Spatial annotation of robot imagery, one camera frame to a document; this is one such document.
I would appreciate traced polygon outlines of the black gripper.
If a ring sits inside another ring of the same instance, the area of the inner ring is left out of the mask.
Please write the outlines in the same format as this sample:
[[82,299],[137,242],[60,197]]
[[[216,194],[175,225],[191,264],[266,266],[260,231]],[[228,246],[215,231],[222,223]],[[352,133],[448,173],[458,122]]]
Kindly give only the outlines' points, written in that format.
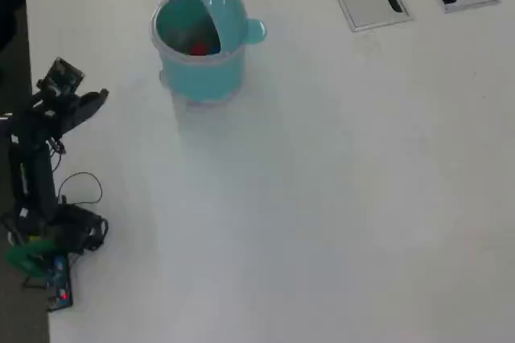
[[106,102],[107,89],[89,92],[82,96],[56,96],[54,93],[40,91],[35,95],[33,112],[49,134],[66,134],[89,120]]

